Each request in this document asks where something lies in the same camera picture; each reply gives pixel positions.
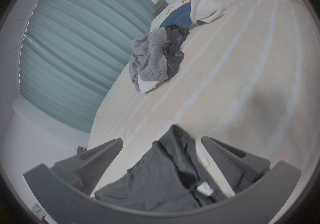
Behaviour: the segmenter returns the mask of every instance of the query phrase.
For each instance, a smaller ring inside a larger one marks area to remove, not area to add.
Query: striped bed sheet
[[[303,168],[320,134],[319,31],[299,0],[213,0],[228,13],[191,29],[178,74],[139,94],[124,68],[97,111],[88,149],[122,138],[95,190],[114,182],[172,124],[195,139]]]

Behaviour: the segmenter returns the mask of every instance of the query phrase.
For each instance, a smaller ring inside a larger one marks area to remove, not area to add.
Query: floral pillowcase
[[[158,28],[162,22],[170,15],[172,11],[175,9],[178,9],[183,4],[189,2],[190,0],[178,0],[174,2],[173,4],[169,4],[151,23],[150,31],[152,31],[154,28]]]

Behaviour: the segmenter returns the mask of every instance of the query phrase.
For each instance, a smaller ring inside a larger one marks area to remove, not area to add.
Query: green curtain
[[[129,62],[130,41],[150,32],[153,6],[151,0],[39,0],[22,42],[21,95],[90,133],[102,100]]]

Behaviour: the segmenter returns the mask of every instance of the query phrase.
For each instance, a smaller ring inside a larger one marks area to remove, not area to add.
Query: curtain
[[[22,42],[21,95],[90,133],[102,100],[129,62],[130,41],[150,32],[153,6],[151,0],[39,0]]]

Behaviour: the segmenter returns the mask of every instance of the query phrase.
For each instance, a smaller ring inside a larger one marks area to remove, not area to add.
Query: gray knit garment
[[[168,62],[163,53],[167,42],[167,33],[164,27],[156,28],[142,39],[131,41],[133,53],[130,57],[129,74],[137,91],[138,75],[143,81],[164,81],[168,78]]]

